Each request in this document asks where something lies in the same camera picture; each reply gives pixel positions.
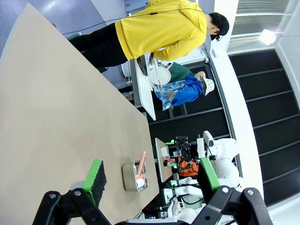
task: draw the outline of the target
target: floor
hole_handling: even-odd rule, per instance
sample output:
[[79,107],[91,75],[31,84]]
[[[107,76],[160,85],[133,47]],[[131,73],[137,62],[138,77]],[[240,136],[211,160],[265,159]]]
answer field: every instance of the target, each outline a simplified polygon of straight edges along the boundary
[[[90,0],[0,0],[0,55],[18,15],[27,2],[54,23],[61,33],[104,22]],[[89,34],[104,26],[105,23],[83,30],[81,33]],[[126,80],[121,76],[118,67],[109,68],[103,75],[117,88],[126,85]]]

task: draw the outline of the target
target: white wall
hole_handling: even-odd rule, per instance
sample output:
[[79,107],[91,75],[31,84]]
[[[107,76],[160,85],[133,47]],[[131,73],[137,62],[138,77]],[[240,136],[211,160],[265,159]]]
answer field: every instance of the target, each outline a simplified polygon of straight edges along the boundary
[[238,0],[215,0],[215,11],[223,14],[230,29],[220,42],[211,42],[210,61],[216,72],[216,79],[225,97],[225,107],[231,121],[230,126],[239,146],[239,169],[250,187],[257,188],[263,197],[263,180],[258,157],[256,140],[247,105],[227,54],[230,36],[233,30]]
[[300,194],[268,207],[274,225],[300,224]]
[[239,169],[246,184],[257,188],[263,197],[263,181],[258,150],[247,105],[233,66],[225,49],[210,61],[217,73],[217,81],[225,97],[230,126],[240,147]]
[[276,45],[276,51],[300,105],[300,2]]
[[126,17],[125,0],[90,0],[104,21]]

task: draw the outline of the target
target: white cup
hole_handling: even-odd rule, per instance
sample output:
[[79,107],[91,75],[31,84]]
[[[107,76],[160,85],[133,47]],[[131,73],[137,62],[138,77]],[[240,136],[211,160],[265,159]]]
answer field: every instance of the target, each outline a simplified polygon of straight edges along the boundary
[[135,180],[137,184],[137,189],[143,187],[145,185],[145,180],[143,178]]

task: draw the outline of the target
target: black pants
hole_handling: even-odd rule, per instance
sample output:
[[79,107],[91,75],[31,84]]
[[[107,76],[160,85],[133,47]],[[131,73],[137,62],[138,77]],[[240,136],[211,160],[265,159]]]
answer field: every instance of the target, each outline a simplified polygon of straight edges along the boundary
[[114,67],[127,61],[114,23],[70,42],[96,68]]

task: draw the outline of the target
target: light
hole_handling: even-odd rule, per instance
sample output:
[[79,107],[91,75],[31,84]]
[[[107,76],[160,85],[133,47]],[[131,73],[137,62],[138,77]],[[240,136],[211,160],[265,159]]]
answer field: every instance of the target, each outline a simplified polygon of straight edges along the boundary
[[259,39],[266,45],[270,45],[276,40],[276,34],[270,30],[264,29]]

